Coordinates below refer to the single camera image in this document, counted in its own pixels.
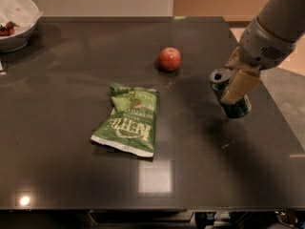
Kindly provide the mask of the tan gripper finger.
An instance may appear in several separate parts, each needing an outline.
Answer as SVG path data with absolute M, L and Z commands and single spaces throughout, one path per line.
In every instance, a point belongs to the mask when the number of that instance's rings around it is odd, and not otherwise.
M 229 57 L 227 63 L 225 64 L 225 66 L 227 68 L 233 68 L 236 69 L 237 65 L 239 63 L 239 55 L 238 55 L 238 47 L 236 47 L 233 51 L 233 53 L 231 54 L 231 56 Z
M 252 90 L 260 81 L 260 73 L 244 70 L 234 70 L 220 97 L 220 101 L 227 105 L 233 105 L 238 102 L 245 94 Z

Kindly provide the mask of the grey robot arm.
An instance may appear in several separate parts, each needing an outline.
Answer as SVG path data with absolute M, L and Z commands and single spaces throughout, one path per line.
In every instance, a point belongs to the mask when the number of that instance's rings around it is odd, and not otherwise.
M 260 72 L 280 65 L 305 32 L 305 0 L 269 0 L 226 63 L 233 69 L 221 102 L 235 104 L 260 80 Z

